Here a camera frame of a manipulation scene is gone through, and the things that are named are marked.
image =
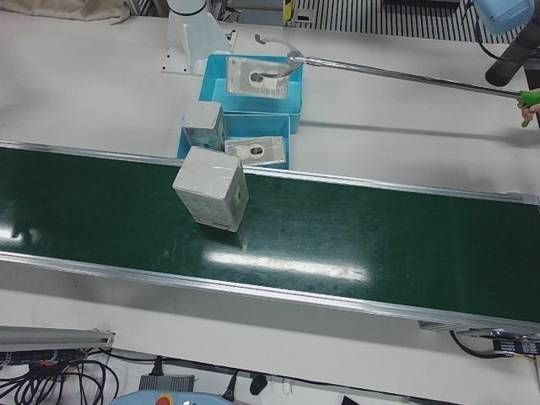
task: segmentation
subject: white table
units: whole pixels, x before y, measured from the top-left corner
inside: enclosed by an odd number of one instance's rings
[[[238,26],[237,51],[306,55],[483,84],[473,44]],[[0,138],[175,156],[200,78],[160,72],[164,19],[118,26],[0,13]],[[519,75],[512,88],[524,88]],[[305,68],[292,168],[540,194],[540,135],[512,100]],[[103,328],[116,346],[471,405],[538,401],[529,362],[467,357],[415,322],[84,276],[0,269],[0,324]],[[467,341],[474,345],[480,342]]]

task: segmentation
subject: metal grating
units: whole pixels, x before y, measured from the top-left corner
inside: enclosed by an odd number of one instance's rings
[[[287,23],[289,27],[397,35],[434,40],[474,42],[474,12],[465,11],[464,3],[454,11],[449,8],[384,5],[383,0],[298,0],[299,9],[313,10],[313,21]],[[492,36],[482,27],[488,44],[510,43],[521,28],[502,36]]]

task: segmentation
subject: conveyor belt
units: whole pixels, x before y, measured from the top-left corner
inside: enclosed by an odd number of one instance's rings
[[[0,260],[540,331],[538,205],[247,175],[236,235],[192,220],[175,166],[16,148],[0,162]]]

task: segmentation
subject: human hand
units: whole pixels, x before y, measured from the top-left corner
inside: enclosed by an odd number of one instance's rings
[[[534,89],[534,90],[531,90],[531,91],[538,92],[538,91],[540,91],[540,89]],[[534,115],[537,112],[540,112],[540,104],[535,104],[530,108],[522,108],[521,103],[518,103],[517,106],[521,109],[521,116],[527,122],[532,121],[532,119],[534,118]]]

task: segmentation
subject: green handle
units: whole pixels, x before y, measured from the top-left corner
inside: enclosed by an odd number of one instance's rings
[[[521,109],[531,108],[535,104],[540,104],[540,91],[522,91],[520,98],[517,99],[521,104]],[[527,128],[530,121],[523,121],[521,127]]]

